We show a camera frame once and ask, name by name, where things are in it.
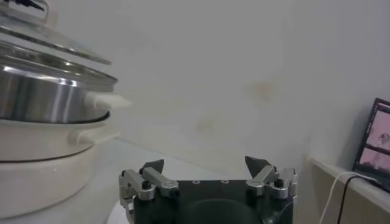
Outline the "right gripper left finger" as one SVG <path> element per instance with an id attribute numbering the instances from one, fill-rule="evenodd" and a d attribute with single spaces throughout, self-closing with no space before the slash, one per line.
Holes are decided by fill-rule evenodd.
<path id="1" fill-rule="evenodd" d="M 128 215 L 133 214 L 134 200 L 152 201 L 157 195 L 179 197 L 179 182 L 162 174 L 164 160 L 147 162 L 139 169 L 123 170 L 119 175 L 119 203 Z"/>

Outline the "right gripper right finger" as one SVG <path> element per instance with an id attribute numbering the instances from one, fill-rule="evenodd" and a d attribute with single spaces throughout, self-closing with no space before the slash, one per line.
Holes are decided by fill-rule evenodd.
<path id="1" fill-rule="evenodd" d="M 267 160 L 252 156 L 245 156 L 245 162 L 252 177 L 246 185 L 257 197 L 268 193 L 276 200 L 297 198 L 298 175 L 294 168 L 278 170 Z"/>

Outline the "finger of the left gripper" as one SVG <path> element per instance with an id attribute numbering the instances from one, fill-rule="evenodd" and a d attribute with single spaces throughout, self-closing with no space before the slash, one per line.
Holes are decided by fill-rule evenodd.
<path id="1" fill-rule="evenodd" d="M 23 5 L 25 7 L 33 7 L 35 9 L 44 11 L 44 8 L 37 3 L 33 2 L 32 0 L 4 0 L 4 2 L 9 3 L 9 2 L 14 2 L 15 4 L 18 5 Z"/>

